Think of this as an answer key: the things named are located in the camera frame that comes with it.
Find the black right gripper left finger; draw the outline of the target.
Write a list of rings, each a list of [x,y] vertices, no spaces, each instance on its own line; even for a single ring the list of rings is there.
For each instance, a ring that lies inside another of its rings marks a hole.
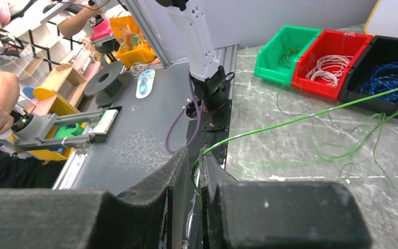
[[[0,189],[0,248],[182,248],[189,151],[118,195]]]

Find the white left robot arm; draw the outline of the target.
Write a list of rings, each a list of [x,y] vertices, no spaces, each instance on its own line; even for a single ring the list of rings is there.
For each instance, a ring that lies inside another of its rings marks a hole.
[[[209,112],[226,103],[223,87],[228,74],[214,53],[203,1],[157,1],[166,8],[186,47],[189,79],[195,95]]]

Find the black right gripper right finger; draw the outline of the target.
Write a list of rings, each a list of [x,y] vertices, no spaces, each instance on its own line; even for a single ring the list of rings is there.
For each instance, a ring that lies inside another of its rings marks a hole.
[[[199,157],[204,248],[371,248],[353,194],[330,181],[238,181]]]

